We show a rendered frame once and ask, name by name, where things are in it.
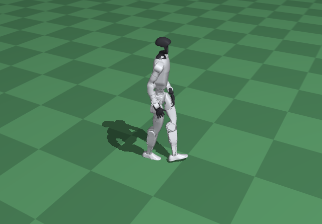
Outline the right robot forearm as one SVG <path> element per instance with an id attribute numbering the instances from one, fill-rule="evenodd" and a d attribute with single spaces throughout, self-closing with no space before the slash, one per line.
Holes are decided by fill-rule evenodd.
<path id="1" fill-rule="evenodd" d="M 150 102 L 154 105 L 155 109 L 158 109 L 159 108 L 159 104 L 157 103 L 157 99 L 156 99 L 156 93 L 155 91 L 153 90 L 153 85 L 149 84 L 147 86 L 147 93 L 150 97 Z"/>

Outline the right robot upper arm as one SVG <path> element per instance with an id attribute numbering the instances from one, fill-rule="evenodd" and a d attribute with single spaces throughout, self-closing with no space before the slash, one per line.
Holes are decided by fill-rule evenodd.
<path id="1" fill-rule="evenodd" d="M 161 63 L 161 62 L 158 62 L 155 64 L 154 68 L 153 68 L 153 72 L 149 78 L 149 81 L 147 83 L 147 86 L 149 84 L 153 85 L 153 89 L 156 88 L 156 85 L 155 85 L 155 81 L 157 80 L 157 78 L 159 77 L 159 75 L 161 74 L 161 72 L 163 71 L 164 69 L 164 64 Z"/>

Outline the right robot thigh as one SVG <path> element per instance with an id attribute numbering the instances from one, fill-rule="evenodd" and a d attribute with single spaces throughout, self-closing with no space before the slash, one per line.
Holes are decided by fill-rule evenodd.
<path id="1" fill-rule="evenodd" d="M 159 103 L 159 101 L 157 101 Z M 159 104 L 160 105 L 160 104 Z M 163 106 L 160 105 L 160 107 L 163 109 Z M 156 115 L 156 111 L 153 107 L 153 104 L 151 104 L 150 106 L 150 112 L 153 113 L 153 126 L 151 126 L 147 131 L 149 130 L 152 130 L 154 131 L 154 134 L 155 136 L 159 133 L 159 131 L 161 130 L 162 128 L 162 125 L 163 125 L 163 122 L 164 122 L 164 115 L 163 117 L 161 116 L 161 118 L 159 117 L 159 119 L 157 118 L 157 115 Z"/>

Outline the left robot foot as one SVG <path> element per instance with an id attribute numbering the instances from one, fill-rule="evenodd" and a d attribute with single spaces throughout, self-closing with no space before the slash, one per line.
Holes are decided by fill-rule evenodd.
<path id="1" fill-rule="evenodd" d="M 175 155 L 169 155 L 169 161 L 174 161 L 174 160 L 180 160 L 180 159 L 184 159 L 187 158 L 188 155 L 187 154 L 179 154 L 177 153 L 177 156 Z"/>

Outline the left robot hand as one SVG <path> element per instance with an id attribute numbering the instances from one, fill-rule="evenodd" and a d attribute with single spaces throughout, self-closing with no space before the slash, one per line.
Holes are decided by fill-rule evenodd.
<path id="1" fill-rule="evenodd" d="M 172 88 L 169 88 L 169 94 L 171 95 L 171 99 L 172 99 L 172 103 L 173 105 L 171 107 L 173 107 L 175 105 L 175 97 L 174 97 L 174 94 L 173 94 L 173 90 Z"/>

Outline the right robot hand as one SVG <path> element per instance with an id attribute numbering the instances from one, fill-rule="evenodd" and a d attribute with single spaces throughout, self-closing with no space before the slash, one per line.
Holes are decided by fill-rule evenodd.
<path id="1" fill-rule="evenodd" d="M 153 107 L 154 107 L 154 105 L 153 105 Z M 155 109 L 155 107 L 154 107 L 154 109 Z M 157 118 L 159 119 L 159 117 L 161 118 L 161 116 L 163 117 L 163 115 L 165 115 L 163 111 L 166 111 L 166 110 L 162 109 L 160 107 L 160 105 L 159 105 L 159 108 L 158 109 L 155 109 L 155 111 L 156 111 Z"/>

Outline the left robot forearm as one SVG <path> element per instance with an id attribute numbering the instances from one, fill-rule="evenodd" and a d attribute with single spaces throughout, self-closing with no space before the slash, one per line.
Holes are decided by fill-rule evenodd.
<path id="1" fill-rule="evenodd" d="M 172 87 L 171 87 L 171 85 L 170 85 L 170 83 L 168 81 L 167 86 L 166 86 L 166 89 L 167 89 L 168 92 L 169 92 L 169 88 L 172 88 Z M 172 90 L 173 90 L 173 88 L 172 88 Z"/>

